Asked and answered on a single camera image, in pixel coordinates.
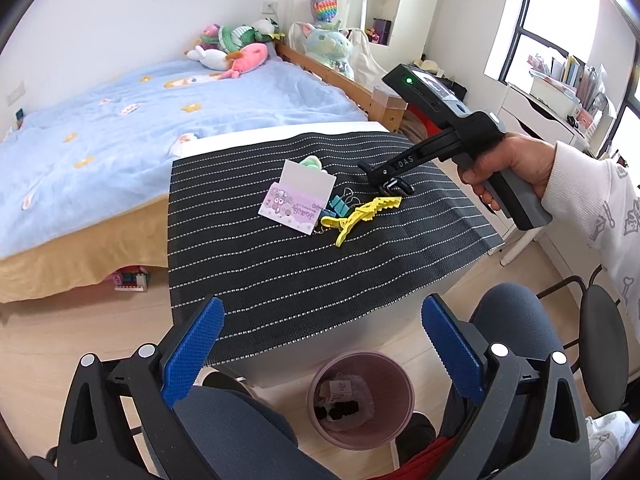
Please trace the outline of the white patterned sleeve forearm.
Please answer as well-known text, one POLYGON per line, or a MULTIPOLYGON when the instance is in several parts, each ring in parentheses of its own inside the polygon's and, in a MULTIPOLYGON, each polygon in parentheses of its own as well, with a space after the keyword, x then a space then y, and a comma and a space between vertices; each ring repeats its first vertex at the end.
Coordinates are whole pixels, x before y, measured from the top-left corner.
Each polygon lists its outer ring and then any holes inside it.
POLYGON ((542 206, 596 250, 639 328, 639 194, 627 169, 559 143, 542 206))

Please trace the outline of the person's right hand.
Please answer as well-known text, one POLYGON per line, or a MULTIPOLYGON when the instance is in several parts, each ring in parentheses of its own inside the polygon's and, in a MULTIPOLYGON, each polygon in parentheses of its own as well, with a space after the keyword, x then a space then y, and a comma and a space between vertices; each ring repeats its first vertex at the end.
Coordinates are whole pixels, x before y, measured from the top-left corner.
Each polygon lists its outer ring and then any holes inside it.
POLYGON ((492 174, 512 170, 532 187, 541 200, 551 176, 554 158, 554 145, 530 136, 507 133, 494 148, 480 154, 469 169, 458 167, 458 176, 485 205, 497 211, 501 207, 484 185, 492 174))

